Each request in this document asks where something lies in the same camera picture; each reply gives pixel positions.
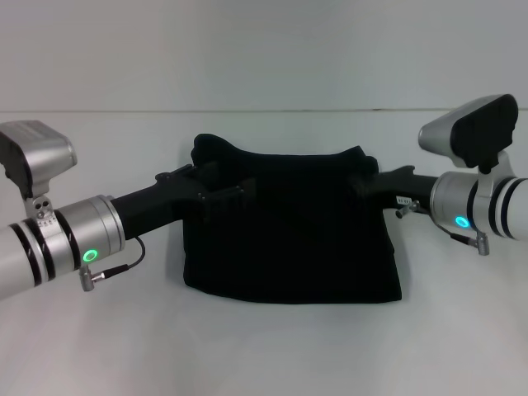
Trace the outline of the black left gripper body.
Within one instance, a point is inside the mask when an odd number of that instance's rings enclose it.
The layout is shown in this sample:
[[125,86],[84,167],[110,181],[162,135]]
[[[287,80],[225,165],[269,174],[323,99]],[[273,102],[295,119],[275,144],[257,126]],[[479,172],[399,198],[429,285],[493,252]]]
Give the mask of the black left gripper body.
[[162,172],[155,180],[150,187],[111,200],[127,240],[204,213],[206,188],[197,167]]

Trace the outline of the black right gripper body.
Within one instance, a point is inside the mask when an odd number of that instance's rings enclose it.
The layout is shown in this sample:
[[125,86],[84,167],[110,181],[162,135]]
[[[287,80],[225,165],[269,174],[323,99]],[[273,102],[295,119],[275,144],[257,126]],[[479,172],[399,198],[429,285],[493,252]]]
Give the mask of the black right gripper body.
[[400,209],[417,200],[430,210],[431,193],[438,177],[416,175],[414,166],[404,166],[390,172],[381,172],[373,178],[373,200],[383,209]]

